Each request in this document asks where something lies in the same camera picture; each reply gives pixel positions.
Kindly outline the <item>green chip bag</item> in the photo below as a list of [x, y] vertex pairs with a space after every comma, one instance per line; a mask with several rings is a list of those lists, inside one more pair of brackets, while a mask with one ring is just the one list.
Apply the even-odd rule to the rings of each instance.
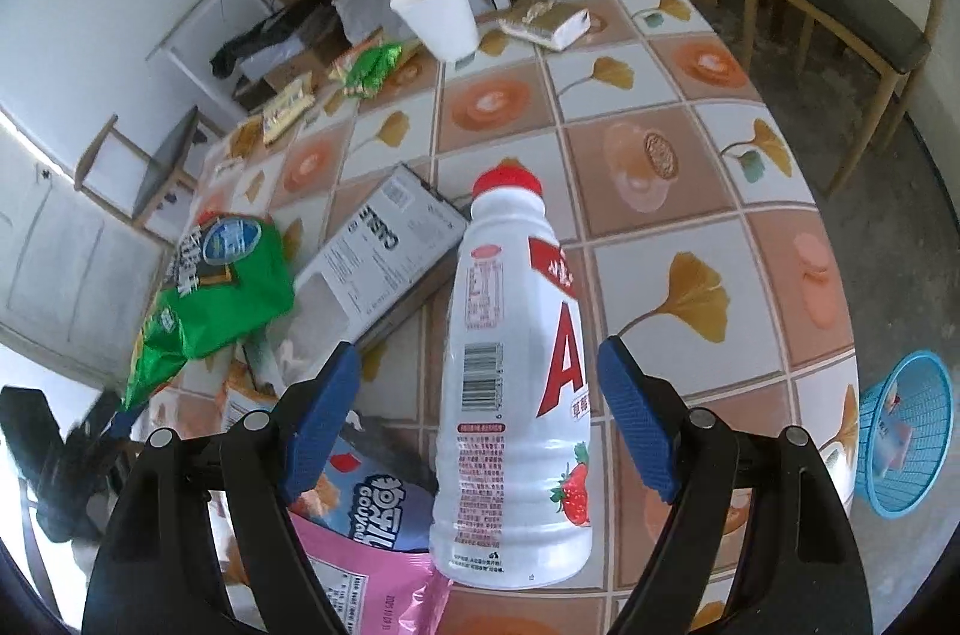
[[210, 215], [185, 232], [133, 344], [124, 408], [293, 309], [283, 237], [267, 219]]

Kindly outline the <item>blue plastic trash basket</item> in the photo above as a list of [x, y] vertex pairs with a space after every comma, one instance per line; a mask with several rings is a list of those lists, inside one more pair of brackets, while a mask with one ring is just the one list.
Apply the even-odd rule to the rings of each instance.
[[944, 360], [914, 351], [859, 399], [857, 497], [896, 520], [916, 510], [944, 468], [955, 396]]

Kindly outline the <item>pink snack bag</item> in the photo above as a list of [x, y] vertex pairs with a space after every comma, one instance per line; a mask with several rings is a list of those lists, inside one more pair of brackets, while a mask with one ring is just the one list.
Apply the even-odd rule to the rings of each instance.
[[361, 546], [294, 513], [290, 520], [348, 633], [438, 632], [452, 582], [428, 554]]

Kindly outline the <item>small green snack packet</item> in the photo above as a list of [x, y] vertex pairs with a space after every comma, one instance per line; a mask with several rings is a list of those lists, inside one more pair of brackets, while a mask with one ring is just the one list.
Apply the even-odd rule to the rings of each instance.
[[402, 42], [373, 39], [343, 52], [332, 64], [329, 78], [340, 86], [345, 96], [371, 99], [381, 91], [402, 57]]

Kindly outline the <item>white paper cup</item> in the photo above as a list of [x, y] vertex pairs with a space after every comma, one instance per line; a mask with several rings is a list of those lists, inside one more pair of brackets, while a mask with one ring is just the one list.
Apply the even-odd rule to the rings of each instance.
[[439, 62], [457, 64], [477, 52], [477, 21], [469, 0], [391, 0], [391, 10]]

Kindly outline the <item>white cardboard product box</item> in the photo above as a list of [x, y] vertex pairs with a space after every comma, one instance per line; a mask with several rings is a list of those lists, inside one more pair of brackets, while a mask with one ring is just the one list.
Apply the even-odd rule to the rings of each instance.
[[408, 165], [371, 190], [295, 278], [295, 305], [244, 341], [257, 387], [283, 395], [342, 342], [374, 348], [452, 278], [467, 220]]

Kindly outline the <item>white strawberry milk bottle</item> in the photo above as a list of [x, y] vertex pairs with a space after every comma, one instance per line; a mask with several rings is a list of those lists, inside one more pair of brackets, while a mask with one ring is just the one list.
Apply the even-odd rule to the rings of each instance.
[[430, 554], [496, 591], [573, 578], [592, 550], [578, 280], [520, 165], [473, 184], [448, 305]]

